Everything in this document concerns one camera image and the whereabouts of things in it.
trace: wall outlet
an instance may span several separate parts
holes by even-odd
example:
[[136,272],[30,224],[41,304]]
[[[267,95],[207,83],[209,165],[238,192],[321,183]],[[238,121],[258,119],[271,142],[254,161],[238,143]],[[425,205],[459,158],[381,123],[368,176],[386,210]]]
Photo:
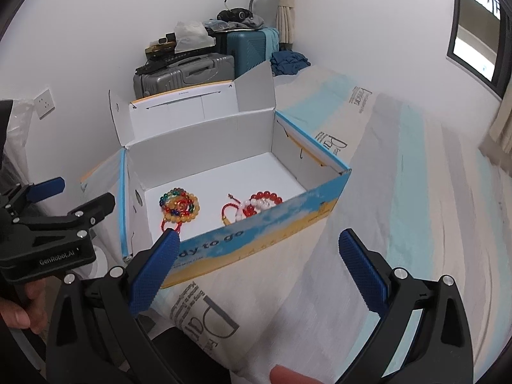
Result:
[[34,99],[35,110],[37,111],[37,115],[39,119],[42,119],[46,114],[55,109],[55,105],[53,104],[52,94],[50,94],[50,90],[47,89],[41,95],[39,95],[36,99]]

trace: bed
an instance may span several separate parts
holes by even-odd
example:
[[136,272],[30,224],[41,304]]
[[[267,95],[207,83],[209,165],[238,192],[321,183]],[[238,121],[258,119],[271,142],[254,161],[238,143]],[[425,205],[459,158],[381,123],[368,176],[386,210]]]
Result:
[[[455,278],[476,381],[511,336],[512,179],[439,121],[348,76],[312,66],[275,85],[277,109],[306,132],[344,129],[337,153],[353,172],[338,204],[300,236],[166,289],[155,309],[169,317],[180,296],[201,290],[237,326],[203,349],[237,375],[264,383],[282,364],[335,382],[378,322],[337,254],[339,233],[351,227],[391,267]],[[190,319],[201,315],[191,310]],[[400,367],[419,317],[387,373]]]

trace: blue cloth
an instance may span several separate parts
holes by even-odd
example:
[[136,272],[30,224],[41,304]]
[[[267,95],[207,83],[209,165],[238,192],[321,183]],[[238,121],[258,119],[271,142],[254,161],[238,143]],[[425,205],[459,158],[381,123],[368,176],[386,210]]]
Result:
[[276,28],[263,28],[265,33],[265,60],[270,60],[272,53],[279,50],[279,32]]
[[311,66],[302,53],[293,51],[274,52],[270,59],[274,75],[297,75],[299,70]]

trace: window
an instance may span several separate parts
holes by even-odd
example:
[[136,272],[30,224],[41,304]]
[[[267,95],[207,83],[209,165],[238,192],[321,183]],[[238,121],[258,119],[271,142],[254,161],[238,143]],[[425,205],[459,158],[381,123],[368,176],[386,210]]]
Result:
[[455,0],[448,56],[503,97],[512,69],[512,29],[500,0]]

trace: open cardboard box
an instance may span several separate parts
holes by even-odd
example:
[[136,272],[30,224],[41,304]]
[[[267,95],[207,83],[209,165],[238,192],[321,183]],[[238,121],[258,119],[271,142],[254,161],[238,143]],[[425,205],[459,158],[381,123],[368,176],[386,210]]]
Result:
[[[112,97],[124,149],[83,183],[86,193],[97,194],[94,185],[106,167],[120,167],[111,189],[118,210],[98,226],[112,255],[126,260],[157,241],[159,200],[175,187],[197,196],[200,212],[181,228],[180,253],[163,287],[234,263],[326,217],[351,170],[275,106],[268,62],[234,82],[132,103]],[[265,190],[283,203],[238,222],[228,208],[232,224],[224,226],[221,210],[232,202],[229,193],[243,201]]]

